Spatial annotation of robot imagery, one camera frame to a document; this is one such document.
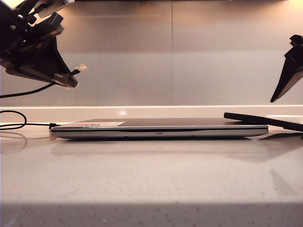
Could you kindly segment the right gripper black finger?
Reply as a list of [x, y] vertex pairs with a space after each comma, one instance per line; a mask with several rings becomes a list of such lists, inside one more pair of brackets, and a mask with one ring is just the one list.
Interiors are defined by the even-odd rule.
[[272, 103], [281, 98], [303, 77], [303, 36], [293, 35], [290, 40], [292, 48], [284, 55], [285, 62], [280, 79], [270, 99]]

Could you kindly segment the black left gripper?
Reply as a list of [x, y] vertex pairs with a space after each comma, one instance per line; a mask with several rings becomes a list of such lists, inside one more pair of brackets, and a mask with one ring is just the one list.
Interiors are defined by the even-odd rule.
[[56, 39], [64, 30], [57, 12], [73, 2], [24, 0], [15, 7], [0, 2], [0, 65], [8, 74], [61, 87], [78, 85]]

